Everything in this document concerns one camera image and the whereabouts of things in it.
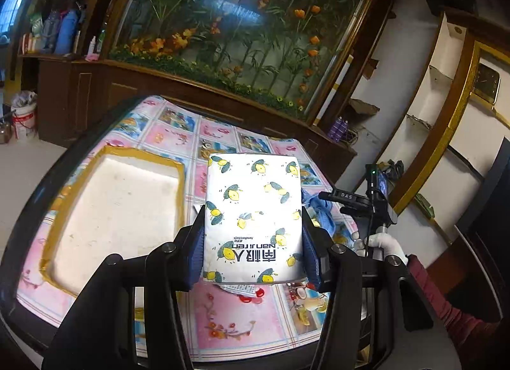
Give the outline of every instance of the hand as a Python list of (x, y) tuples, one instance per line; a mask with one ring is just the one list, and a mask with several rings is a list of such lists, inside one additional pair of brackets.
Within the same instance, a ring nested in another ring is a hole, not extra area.
[[(356, 253), (359, 256), (365, 256), (365, 241), (359, 239), (359, 234), (357, 236), (353, 233), (353, 239), (357, 238), (354, 242), (354, 249), (356, 249)], [(370, 235), (368, 239), (368, 246), (371, 248), (381, 248), (383, 251), (383, 255), (386, 258), (388, 255), (396, 255), (398, 256), (404, 265), (407, 265), (407, 257), (402, 250), (397, 239), (391, 236), (388, 233), (376, 233), (375, 235)]]

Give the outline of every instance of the aquarium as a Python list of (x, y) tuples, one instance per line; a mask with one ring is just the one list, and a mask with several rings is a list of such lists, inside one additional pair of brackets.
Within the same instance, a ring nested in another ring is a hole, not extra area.
[(109, 58), (304, 118), (363, 0), (129, 0)]

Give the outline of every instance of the pink tablecloth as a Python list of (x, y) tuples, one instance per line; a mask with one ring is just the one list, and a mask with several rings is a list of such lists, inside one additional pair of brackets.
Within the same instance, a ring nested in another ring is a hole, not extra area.
[[(297, 157), (302, 187), (310, 194), (330, 190), (326, 179), (293, 139), (273, 139), (186, 111), (159, 96), (146, 98), (99, 143), (69, 178), (73, 184), (91, 158), (106, 144), (136, 147), (182, 162), (186, 168), (185, 215), (192, 224), (193, 204), (206, 196), (207, 160), (211, 152), (262, 152)], [(19, 281), (17, 299), (32, 313), (58, 327), (74, 298), (44, 281), (39, 273), (42, 248), (54, 221), (49, 210), (32, 243)], [(357, 230), (350, 216), (333, 205), (333, 218), (348, 233)], [(315, 341), (320, 336), (323, 308), (303, 310), (300, 299), (326, 299), (306, 283), (264, 286), (264, 295), (244, 303), (211, 283), (199, 282), (182, 294), (180, 313), (188, 349), (194, 361), (219, 361), (272, 354)], [(144, 325), (135, 323), (139, 355), (146, 355)]]

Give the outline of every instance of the purple bottle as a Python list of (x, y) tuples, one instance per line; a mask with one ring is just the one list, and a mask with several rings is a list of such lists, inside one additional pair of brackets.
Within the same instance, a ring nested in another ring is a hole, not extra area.
[(347, 135), (347, 120), (342, 120), (342, 124), (338, 131), (335, 133), (333, 137), (333, 141), (339, 142)]
[(332, 140), (335, 140), (335, 135), (336, 135), (337, 131), (341, 128), (341, 126), (342, 126), (342, 118), (339, 117), (331, 126), (330, 132), (327, 133), (327, 136), (330, 137)]

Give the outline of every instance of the window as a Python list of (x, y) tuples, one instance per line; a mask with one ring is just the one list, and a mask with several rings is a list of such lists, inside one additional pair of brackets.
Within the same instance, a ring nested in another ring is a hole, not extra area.
[(6, 0), (0, 11), (0, 33), (9, 31), (9, 27), (16, 20), (16, 13), (21, 6), (22, 0)]

